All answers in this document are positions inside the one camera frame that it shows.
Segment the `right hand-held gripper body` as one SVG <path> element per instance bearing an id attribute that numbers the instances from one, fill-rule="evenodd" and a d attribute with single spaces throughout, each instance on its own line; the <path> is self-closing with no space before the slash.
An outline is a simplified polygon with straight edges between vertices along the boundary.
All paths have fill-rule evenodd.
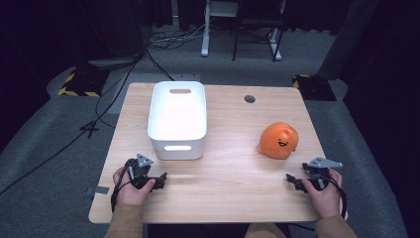
<path id="1" fill-rule="evenodd" d="M 309 176 L 309 180 L 317 190 L 323 190 L 330 181 L 329 169 L 341 168 L 340 162 L 331 161 L 322 157 L 317 157 L 308 163 L 303 163 L 304 172 Z"/>

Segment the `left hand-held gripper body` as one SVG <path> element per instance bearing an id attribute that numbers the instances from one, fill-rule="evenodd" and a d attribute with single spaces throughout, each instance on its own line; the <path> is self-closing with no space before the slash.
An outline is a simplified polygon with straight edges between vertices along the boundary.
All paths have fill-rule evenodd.
<path id="1" fill-rule="evenodd" d="M 130 182 L 135 188 L 141 189 L 151 179 L 148 173 L 153 162 L 141 154 L 137 154 L 135 159 L 129 159 L 126 162 Z"/>

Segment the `orange plush toy with face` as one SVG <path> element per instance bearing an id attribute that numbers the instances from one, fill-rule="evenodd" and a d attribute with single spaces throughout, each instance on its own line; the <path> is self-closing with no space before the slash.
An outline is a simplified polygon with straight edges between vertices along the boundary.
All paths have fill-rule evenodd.
<path id="1" fill-rule="evenodd" d="M 271 158 L 287 160 L 297 148 L 298 141 L 299 135 L 292 126 L 276 122 L 263 130 L 258 150 Z"/>

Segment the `white plastic storage bin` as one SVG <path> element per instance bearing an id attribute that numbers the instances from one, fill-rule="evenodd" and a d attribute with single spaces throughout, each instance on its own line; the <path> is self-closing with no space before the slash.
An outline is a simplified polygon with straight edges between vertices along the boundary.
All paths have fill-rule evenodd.
<path id="1" fill-rule="evenodd" d="M 155 85 L 148 135 L 161 160 L 202 157 L 207 134 L 205 87 L 198 81 L 162 81 Z"/>

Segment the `person's left hand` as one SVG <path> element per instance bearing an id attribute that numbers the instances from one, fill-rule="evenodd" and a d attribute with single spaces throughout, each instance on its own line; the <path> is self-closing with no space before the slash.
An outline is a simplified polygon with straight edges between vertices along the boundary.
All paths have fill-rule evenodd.
<path id="1" fill-rule="evenodd" d="M 137 189 L 131 184 L 129 175 L 124 167 L 121 167 L 113 174 L 113 181 L 118 190 L 117 205 L 142 205 L 156 183 L 154 179 L 150 179 L 141 189 Z"/>

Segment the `person's right hand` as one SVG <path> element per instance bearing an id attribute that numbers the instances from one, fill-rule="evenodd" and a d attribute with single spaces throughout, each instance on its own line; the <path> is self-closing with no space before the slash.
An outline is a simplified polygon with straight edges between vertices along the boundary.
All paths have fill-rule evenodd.
<path id="1" fill-rule="evenodd" d="M 342 176 L 333 169 L 330 169 L 329 173 L 337 184 L 330 181 L 323 190 L 317 190 L 308 179 L 302 181 L 321 219 L 340 215 L 341 197 L 338 187 L 342 185 Z"/>

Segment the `grey tape strip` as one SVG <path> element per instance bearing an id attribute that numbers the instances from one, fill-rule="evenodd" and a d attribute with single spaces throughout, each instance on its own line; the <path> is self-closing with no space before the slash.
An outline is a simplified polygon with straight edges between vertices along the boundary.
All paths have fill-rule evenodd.
<path id="1" fill-rule="evenodd" d="M 108 187 L 104 187 L 104 186 L 95 186 L 95 187 L 89 187 L 86 190 L 86 194 L 91 195 L 91 196 L 95 196 L 97 193 L 99 194 L 107 194 L 109 191 Z"/>

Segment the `person's lap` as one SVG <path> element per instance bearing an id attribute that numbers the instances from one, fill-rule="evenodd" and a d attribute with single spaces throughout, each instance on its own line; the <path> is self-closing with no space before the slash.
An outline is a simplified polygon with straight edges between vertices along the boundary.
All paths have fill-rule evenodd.
<path id="1" fill-rule="evenodd" d="M 286 235 L 273 223 L 252 223 L 245 238 L 287 238 Z"/>

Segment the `yellow black striped base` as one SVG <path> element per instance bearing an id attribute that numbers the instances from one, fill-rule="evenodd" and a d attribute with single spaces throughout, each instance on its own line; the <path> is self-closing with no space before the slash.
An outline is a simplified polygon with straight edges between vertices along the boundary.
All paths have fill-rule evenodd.
<path id="1" fill-rule="evenodd" d="M 101 97 L 110 72 L 106 70 L 73 70 L 58 95 Z"/>
<path id="2" fill-rule="evenodd" d="M 292 77 L 292 85 L 304 100 L 336 101 L 329 82 L 318 75 L 296 74 Z"/>

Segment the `white desk leg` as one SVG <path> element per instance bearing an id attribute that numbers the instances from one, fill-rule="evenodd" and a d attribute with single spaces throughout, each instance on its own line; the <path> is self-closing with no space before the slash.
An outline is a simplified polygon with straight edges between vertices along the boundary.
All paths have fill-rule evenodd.
<path id="1" fill-rule="evenodd" d="M 209 56 L 210 44 L 210 4 L 211 0 L 206 0 L 204 15 L 204 33 L 202 39 L 201 56 L 207 58 Z"/>
<path id="2" fill-rule="evenodd" d="M 282 59 L 281 53 L 279 51 L 282 35 L 283 32 L 276 28 L 271 29 L 267 35 L 268 43 L 272 52 L 273 61 L 280 61 Z"/>

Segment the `black metal chair frame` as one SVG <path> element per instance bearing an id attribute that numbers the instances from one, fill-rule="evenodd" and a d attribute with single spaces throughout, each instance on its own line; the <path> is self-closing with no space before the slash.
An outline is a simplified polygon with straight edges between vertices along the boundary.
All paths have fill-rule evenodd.
<path id="1" fill-rule="evenodd" d="M 232 60 L 236 60 L 241 32 L 276 28 L 285 31 L 283 10 L 285 0 L 239 0 L 235 18 L 235 42 Z M 266 35 L 264 43 L 269 45 Z"/>

